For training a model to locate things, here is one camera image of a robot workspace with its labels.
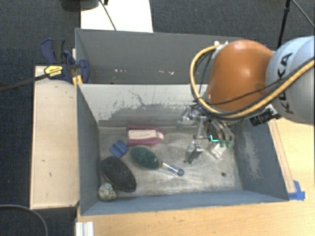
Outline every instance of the wooden board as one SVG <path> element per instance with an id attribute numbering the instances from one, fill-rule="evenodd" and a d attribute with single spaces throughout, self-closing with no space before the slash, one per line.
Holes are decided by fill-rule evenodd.
<path id="1" fill-rule="evenodd" d="M 44 67 L 36 67 L 36 76 Z M 79 200 L 75 89 L 44 79 L 34 86 L 30 208 L 71 207 Z"/>

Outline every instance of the blue tape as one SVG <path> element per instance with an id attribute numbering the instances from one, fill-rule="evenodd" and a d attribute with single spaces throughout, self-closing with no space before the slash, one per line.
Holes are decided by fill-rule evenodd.
<path id="1" fill-rule="evenodd" d="M 301 191 L 301 187 L 298 181 L 293 180 L 296 192 L 288 193 L 290 200 L 301 200 L 304 201 L 305 199 L 305 191 Z"/>

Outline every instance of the small rock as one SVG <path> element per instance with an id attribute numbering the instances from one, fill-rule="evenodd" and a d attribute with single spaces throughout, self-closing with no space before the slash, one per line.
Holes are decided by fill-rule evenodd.
<path id="1" fill-rule="evenodd" d="M 102 201 L 109 201 L 116 198 L 116 192 L 113 189 L 113 186 L 110 183 L 104 183 L 100 186 L 98 190 L 99 198 Z"/>

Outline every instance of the yellow cable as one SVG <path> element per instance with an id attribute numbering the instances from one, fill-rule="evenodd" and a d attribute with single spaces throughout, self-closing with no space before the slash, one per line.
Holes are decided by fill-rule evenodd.
<path id="1" fill-rule="evenodd" d="M 267 97 L 261 99 L 258 101 L 255 105 L 252 107 L 243 110 L 239 113 L 228 115 L 227 118 L 239 118 L 246 114 L 250 114 L 259 108 L 263 107 L 273 99 L 275 99 L 277 96 L 279 96 L 283 91 L 285 91 L 289 86 L 291 86 L 298 78 L 300 78 L 304 73 L 306 73 L 308 70 L 310 70 L 314 66 L 314 60 L 308 62 L 306 65 L 304 65 L 299 71 L 297 71 L 295 74 L 293 74 L 288 80 L 286 80 L 281 86 L 279 86 L 277 89 L 275 89 L 270 95 Z"/>
<path id="2" fill-rule="evenodd" d="M 202 106 L 204 106 L 208 111 L 214 112 L 214 113 L 221 113 L 220 111 L 210 107 L 200 96 L 197 87 L 196 87 L 196 82 L 195 82 L 195 78 L 194 78 L 194 70 L 195 70 L 195 66 L 197 61 L 200 59 L 200 57 L 202 55 L 204 55 L 207 52 L 213 51 L 215 50 L 217 47 L 221 46 L 222 44 L 218 44 L 218 45 L 214 45 L 214 46 L 210 46 L 207 47 L 203 50 L 201 50 L 199 53 L 197 53 L 197 55 L 192 59 L 192 62 L 190 64 L 190 70 L 189 70 L 189 80 L 190 80 L 190 85 L 191 85 L 191 89 L 193 91 L 193 93 L 196 95 L 197 100 L 201 103 Z"/>
<path id="3" fill-rule="evenodd" d="M 202 99 L 202 97 L 200 96 L 200 94 L 199 94 L 199 92 L 197 90 L 195 79 L 194 79 L 194 75 L 193 75 L 196 63 L 200 59 L 200 57 L 202 55 L 204 55 L 205 53 L 207 53 L 207 52 L 215 50 L 218 46 L 220 46 L 220 45 L 214 45 L 214 46 L 210 46 L 208 48 L 205 48 L 205 49 L 201 50 L 193 58 L 193 60 L 192 60 L 192 62 L 190 64 L 189 80 L 190 80 L 190 84 L 191 84 L 191 89 L 192 89 L 193 93 L 196 95 L 197 101 L 204 108 L 206 108 L 208 111 L 210 111 L 210 112 L 212 112 L 214 114 L 224 114 L 225 113 L 224 111 L 220 111 L 220 110 L 217 110 L 217 109 L 209 106 Z M 226 116 L 224 116 L 224 118 L 241 118 L 241 117 L 243 117 L 243 116 L 245 116 L 247 114 L 250 114 L 250 113 L 258 110 L 259 108 L 263 107 L 265 104 L 267 104 L 268 102 L 272 101 L 274 98 L 279 96 L 280 93 L 285 91 L 290 85 L 292 85 L 298 78 L 300 78 L 304 73 L 306 73 L 308 70 L 310 70 L 313 66 L 314 66 L 314 60 L 312 60 L 309 63 L 307 63 L 306 65 L 304 65 L 299 71 L 297 71 L 295 74 L 293 74 L 288 80 L 286 80 L 281 86 L 279 86 L 277 89 L 275 89 L 270 95 L 268 95 L 267 97 L 261 99 L 255 105 L 249 107 L 246 110 L 240 111 L 239 113 L 226 115 Z"/>

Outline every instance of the gray carpet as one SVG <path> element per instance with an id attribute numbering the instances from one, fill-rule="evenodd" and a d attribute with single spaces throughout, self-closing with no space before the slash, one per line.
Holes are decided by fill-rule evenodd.
<path id="1" fill-rule="evenodd" d="M 150 0 L 155 32 L 236 36 L 275 49 L 286 0 Z M 314 22 L 315 0 L 296 0 Z M 73 0 L 0 0 L 0 81 L 14 83 L 45 63 L 39 44 L 66 39 L 74 47 L 79 3 Z M 314 35 L 314 29 L 291 4 L 283 41 Z M 28 205 L 32 144 L 32 85 L 0 93 L 0 204 Z M 5 224 L 8 216 L 16 226 Z M 73 235 L 74 209 L 41 211 L 49 235 Z M 38 221 L 21 211 L 0 210 L 0 235 L 44 235 Z M 19 231 L 33 225 L 29 233 Z"/>

